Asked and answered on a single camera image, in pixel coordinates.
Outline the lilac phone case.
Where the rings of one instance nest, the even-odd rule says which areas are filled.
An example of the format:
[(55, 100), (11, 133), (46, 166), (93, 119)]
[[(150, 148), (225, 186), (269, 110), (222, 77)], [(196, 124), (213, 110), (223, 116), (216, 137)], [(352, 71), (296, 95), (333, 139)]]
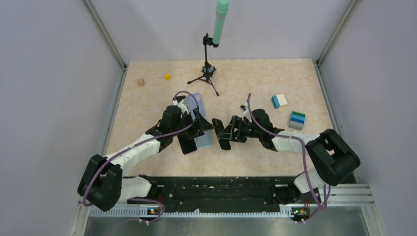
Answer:
[(192, 95), (188, 95), (187, 99), (188, 99), (188, 108), (191, 112), (192, 118), (193, 119), (195, 118), (195, 114), (193, 113), (193, 110), (197, 107), (199, 108), (199, 114), (202, 117), (205, 118), (206, 117), (206, 112), (205, 112), (205, 109), (204, 109), (204, 104), (203, 104), (201, 94), (200, 93), (194, 93)]

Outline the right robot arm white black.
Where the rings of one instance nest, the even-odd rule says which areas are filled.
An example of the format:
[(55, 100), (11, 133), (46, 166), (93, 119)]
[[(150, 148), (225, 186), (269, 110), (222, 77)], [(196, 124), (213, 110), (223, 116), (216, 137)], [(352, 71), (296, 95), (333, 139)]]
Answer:
[(226, 127), (218, 119), (212, 121), (220, 142), (245, 143), (254, 138), (268, 150), (300, 153), (304, 159), (310, 157), (313, 167), (305, 169), (288, 185), (289, 198), (295, 203), (306, 199), (311, 189), (337, 186), (360, 166), (357, 154), (333, 129), (320, 134), (288, 132), (274, 127), (263, 109), (246, 111), (244, 117), (232, 116)]

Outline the light blue phone case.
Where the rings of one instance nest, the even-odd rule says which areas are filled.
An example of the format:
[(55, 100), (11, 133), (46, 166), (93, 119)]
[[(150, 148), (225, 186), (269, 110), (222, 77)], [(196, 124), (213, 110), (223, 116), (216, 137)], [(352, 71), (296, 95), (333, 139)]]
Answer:
[(195, 138), (197, 148), (206, 148), (212, 145), (211, 132), (205, 131), (202, 136)]

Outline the black smartphone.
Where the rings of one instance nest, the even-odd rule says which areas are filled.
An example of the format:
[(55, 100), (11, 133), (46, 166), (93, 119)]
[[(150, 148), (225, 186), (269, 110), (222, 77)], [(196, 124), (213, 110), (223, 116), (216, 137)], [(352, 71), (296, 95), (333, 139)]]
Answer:
[(193, 153), (197, 150), (197, 146), (194, 139), (190, 139), (186, 135), (178, 135), (178, 141), (180, 144), (181, 151), (184, 155)]
[(178, 103), (180, 103), (182, 100), (186, 99), (186, 96), (181, 95), (181, 96), (177, 96), (175, 97), (173, 100), (177, 101)]

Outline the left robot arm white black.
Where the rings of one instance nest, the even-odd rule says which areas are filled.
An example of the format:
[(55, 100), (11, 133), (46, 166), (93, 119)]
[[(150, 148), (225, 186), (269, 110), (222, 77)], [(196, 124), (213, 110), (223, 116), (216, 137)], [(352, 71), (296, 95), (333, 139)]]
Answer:
[(162, 152), (175, 136), (193, 141), (214, 129), (195, 108), (183, 105), (166, 107), (162, 118), (138, 140), (109, 156), (90, 158), (77, 192), (84, 206), (108, 211), (119, 201), (141, 198), (145, 203), (157, 199), (158, 191), (145, 177), (127, 177), (128, 171), (146, 158)]

